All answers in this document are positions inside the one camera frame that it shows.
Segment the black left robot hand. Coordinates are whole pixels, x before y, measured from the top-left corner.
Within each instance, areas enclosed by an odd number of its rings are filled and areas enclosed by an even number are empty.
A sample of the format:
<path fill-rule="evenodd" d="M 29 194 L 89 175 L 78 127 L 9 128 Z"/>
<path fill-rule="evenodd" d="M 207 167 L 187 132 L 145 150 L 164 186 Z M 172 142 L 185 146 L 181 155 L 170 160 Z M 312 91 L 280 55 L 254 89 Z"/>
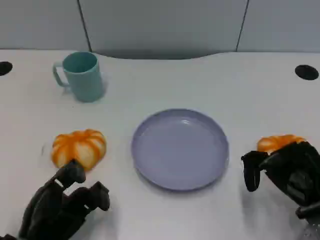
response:
<path fill-rule="evenodd" d="M 24 240 L 68 240 L 96 208 L 108 211 L 109 190 L 99 181 L 90 188 L 79 187 L 70 195 L 64 190 L 84 183 L 84 168 L 72 160 L 40 187 L 27 205 L 19 237 Z"/>

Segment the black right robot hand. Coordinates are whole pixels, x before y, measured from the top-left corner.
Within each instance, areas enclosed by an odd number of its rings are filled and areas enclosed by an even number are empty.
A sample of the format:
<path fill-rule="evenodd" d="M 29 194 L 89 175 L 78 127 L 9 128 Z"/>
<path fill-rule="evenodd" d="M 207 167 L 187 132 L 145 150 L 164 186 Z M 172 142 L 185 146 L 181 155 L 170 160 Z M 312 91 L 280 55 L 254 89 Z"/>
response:
<path fill-rule="evenodd" d="M 299 205 L 299 219 L 320 217 L 320 154 L 307 141 L 293 142 L 272 152 L 252 150 L 241 157 L 246 188 L 254 192 L 261 172 L 286 196 Z"/>

